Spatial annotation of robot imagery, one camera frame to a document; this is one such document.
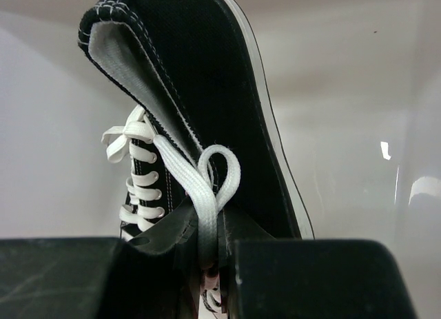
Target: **sneaker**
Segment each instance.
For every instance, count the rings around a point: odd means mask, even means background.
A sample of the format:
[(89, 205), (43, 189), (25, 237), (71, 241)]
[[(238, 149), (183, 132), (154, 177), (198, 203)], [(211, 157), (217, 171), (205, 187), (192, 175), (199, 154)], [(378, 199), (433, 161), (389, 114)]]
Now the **sneaker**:
[[(229, 196), (277, 238), (314, 237), (256, 40), (234, 0), (100, 0), (81, 22), (79, 46), (147, 112), (158, 132), (154, 146), (198, 212), (202, 268), (216, 252), (204, 247), (205, 253), (201, 238), (216, 243), (217, 233), (201, 207), (219, 210)], [(227, 162), (212, 157), (216, 152)], [(239, 178), (238, 189), (229, 187)], [(222, 181), (228, 188), (218, 190)]]

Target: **shoe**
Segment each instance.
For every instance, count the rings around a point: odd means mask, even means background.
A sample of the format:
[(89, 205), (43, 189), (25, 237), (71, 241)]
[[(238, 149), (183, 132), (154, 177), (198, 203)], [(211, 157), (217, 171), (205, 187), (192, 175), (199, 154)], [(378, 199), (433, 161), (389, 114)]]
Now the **shoe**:
[(185, 198), (182, 187), (165, 168), (153, 145), (157, 134), (144, 108), (137, 105), (125, 126), (111, 127), (101, 139), (107, 145), (109, 162), (119, 163), (130, 155), (127, 198), (119, 211), (121, 237), (127, 241), (148, 230)]
[(154, 146), (198, 212), (202, 268), (213, 263), (217, 233), (216, 216), (201, 208), (218, 211), (229, 196), (272, 236), (314, 237), (234, 0), (100, 0), (80, 24), (79, 46), (147, 112)]

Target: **metal eyelet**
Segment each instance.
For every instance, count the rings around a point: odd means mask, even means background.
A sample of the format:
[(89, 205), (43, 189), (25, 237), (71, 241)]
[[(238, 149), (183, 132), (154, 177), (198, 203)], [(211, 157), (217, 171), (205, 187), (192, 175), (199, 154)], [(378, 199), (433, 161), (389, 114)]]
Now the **metal eyelet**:
[(152, 159), (150, 160), (150, 164), (154, 164), (156, 163), (156, 161), (158, 160), (158, 155), (156, 155), (154, 152), (152, 152)]
[(156, 171), (151, 171), (150, 173), (153, 174), (153, 179), (154, 179), (154, 180), (157, 181), (157, 180), (159, 179), (159, 173), (158, 173), (158, 172), (156, 172)]
[(157, 189), (156, 191), (158, 192), (158, 197), (156, 197), (155, 200), (160, 200), (161, 197), (163, 197), (163, 193), (162, 193), (162, 191), (159, 190), (159, 189)]
[(158, 210), (161, 210), (163, 213), (158, 216), (158, 218), (162, 218), (165, 215), (165, 210), (163, 207), (157, 207)]

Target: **white wall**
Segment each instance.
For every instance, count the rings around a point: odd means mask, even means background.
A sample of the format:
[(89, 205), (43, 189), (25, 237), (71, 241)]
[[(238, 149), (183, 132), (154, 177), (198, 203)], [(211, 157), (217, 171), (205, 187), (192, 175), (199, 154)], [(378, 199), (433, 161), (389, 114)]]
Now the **white wall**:
[(441, 0), (237, 1), (317, 237), (384, 243), (438, 319)]
[(117, 235), (125, 166), (101, 134), (134, 106), (76, 46), (96, 0), (0, 0), (0, 237)]

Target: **white shoelace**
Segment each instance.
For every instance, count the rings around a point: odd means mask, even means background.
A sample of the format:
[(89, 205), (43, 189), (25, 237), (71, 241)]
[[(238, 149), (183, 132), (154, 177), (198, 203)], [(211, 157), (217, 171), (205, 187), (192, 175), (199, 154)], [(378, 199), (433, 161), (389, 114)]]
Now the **white shoelace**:
[[(144, 207), (140, 200), (153, 201), (162, 196), (159, 189), (148, 189), (143, 187), (153, 186), (158, 180), (158, 172), (152, 171), (145, 175), (135, 174), (134, 159), (147, 163), (155, 163), (156, 154), (138, 147), (132, 143), (132, 139), (152, 143), (155, 131), (147, 117), (144, 109), (138, 105), (128, 116), (125, 126), (114, 126), (103, 134), (101, 142), (107, 145), (107, 159), (111, 163), (121, 162), (124, 156), (130, 154), (132, 168), (131, 177), (126, 180), (127, 190), (130, 195), (130, 205), (122, 205), (119, 211), (119, 218), (129, 224), (137, 224), (141, 231), (146, 231), (153, 224), (146, 219), (160, 218), (165, 210), (162, 207)], [(137, 205), (138, 210), (134, 214), (131, 206)]]
[[(119, 137), (110, 143), (111, 135), (119, 135)], [(182, 157), (179, 151), (164, 136), (156, 134), (145, 116), (145, 110), (140, 105), (130, 114), (125, 126), (112, 127), (104, 133), (102, 142), (108, 145), (107, 158), (112, 163), (121, 161), (128, 152), (136, 160), (154, 163), (156, 155), (131, 144), (131, 138), (153, 143), (160, 152), (166, 168), (192, 199), (193, 206), (198, 214), (199, 265), (201, 269), (210, 268), (213, 265), (217, 251), (218, 213), (236, 193), (240, 183), (240, 164), (236, 155), (222, 145), (212, 145), (202, 152), (198, 167), (195, 168)], [(227, 161), (227, 176), (217, 195), (213, 192), (208, 172), (209, 159), (214, 154), (223, 155)], [(153, 225), (144, 218), (158, 218), (164, 214), (162, 208), (139, 205), (139, 199), (155, 200), (161, 198), (159, 189), (139, 187), (153, 185), (156, 180), (158, 180), (156, 172), (150, 172), (144, 176), (135, 175), (132, 163), (132, 177), (127, 180), (127, 188), (130, 193), (131, 204), (138, 205), (138, 211), (133, 214), (127, 206), (122, 206), (120, 210), (122, 221), (136, 223), (139, 229), (143, 231)]]

